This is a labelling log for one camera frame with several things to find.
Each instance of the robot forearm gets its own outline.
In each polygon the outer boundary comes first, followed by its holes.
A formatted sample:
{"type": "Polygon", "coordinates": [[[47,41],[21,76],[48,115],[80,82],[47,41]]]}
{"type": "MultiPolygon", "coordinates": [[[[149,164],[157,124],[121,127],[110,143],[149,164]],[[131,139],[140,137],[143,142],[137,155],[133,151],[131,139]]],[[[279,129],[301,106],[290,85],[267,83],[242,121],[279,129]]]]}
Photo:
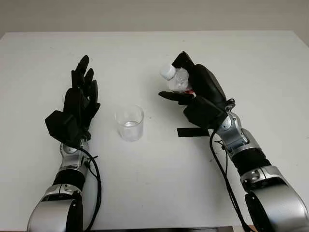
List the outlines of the robot forearm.
{"type": "Polygon", "coordinates": [[[241,127],[237,115],[227,114],[217,134],[247,192],[245,200],[255,227],[259,232],[308,232],[308,211],[301,198],[266,159],[253,136],[241,127]]]}
{"type": "MultiPolygon", "coordinates": [[[[82,147],[88,150],[87,142],[82,147]]],[[[60,145],[62,164],[54,183],[33,210],[27,232],[82,232],[82,190],[87,158],[82,151],[60,145]]]]}

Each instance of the white wall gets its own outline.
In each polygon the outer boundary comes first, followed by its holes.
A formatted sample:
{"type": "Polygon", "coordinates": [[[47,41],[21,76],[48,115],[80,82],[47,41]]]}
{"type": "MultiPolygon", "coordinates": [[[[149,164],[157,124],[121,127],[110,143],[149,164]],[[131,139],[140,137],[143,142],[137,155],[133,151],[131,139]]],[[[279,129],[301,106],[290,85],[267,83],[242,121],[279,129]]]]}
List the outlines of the white wall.
{"type": "Polygon", "coordinates": [[[7,31],[291,29],[309,44],[308,0],[0,0],[7,31]]]}

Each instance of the robotic arm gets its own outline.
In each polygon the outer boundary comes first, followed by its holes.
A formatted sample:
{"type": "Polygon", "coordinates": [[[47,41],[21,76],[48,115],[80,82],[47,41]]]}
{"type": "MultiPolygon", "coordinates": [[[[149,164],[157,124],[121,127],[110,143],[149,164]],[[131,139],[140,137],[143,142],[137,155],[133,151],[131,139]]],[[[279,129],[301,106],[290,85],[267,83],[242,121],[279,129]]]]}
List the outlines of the robotic arm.
{"type": "Polygon", "coordinates": [[[215,76],[204,66],[195,65],[185,52],[180,53],[172,65],[188,71],[189,84],[196,95],[171,92],[159,95],[187,105],[184,114],[191,123],[214,131],[211,143],[215,133],[221,137],[247,192],[245,200],[256,229],[259,232],[309,232],[308,211],[303,201],[279,169],[266,159],[250,132],[241,127],[239,117],[231,112],[234,100],[226,100],[215,76]]]}
{"type": "Polygon", "coordinates": [[[27,232],[82,232],[82,190],[93,162],[97,171],[98,198],[90,231],[100,206],[101,189],[98,167],[88,151],[91,119],[98,111],[98,86],[93,70],[84,76],[89,57],[84,56],[72,71],[72,88],[65,96],[63,112],[54,111],[45,123],[52,137],[61,142],[62,163],[51,187],[33,210],[27,232]]]}

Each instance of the white bottle cap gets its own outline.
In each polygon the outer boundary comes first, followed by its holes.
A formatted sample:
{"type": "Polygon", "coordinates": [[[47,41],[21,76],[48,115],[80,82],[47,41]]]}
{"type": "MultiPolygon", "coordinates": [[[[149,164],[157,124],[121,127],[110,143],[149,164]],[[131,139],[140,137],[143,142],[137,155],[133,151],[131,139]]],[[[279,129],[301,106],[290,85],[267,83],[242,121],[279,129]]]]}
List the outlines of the white bottle cap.
{"type": "Polygon", "coordinates": [[[167,80],[172,79],[175,73],[176,73],[176,69],[171,64],[164,65],[160,71],[161,76],[163,76],[167,80]]]}

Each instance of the black rubber sleeve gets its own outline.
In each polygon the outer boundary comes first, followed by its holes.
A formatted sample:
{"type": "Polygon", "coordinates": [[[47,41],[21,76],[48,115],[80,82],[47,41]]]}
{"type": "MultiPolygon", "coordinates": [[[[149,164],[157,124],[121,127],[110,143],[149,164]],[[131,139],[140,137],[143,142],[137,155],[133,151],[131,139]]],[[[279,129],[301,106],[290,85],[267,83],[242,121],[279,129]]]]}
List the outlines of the black rubber sleeve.
{"type": "Polygon", "coordinates": [[[78,187],[80,190],[83,190],[85,183],[84,175],[74,169],[65,169],[57,173],[53,185],[58,184],[69,184],[78,187]]]}
{"type": "Polygon", "coordinates": [[[271,165],[259,148],[240,151],[232,157],[232,161],[240,176],[252,169],[271,165]]]}

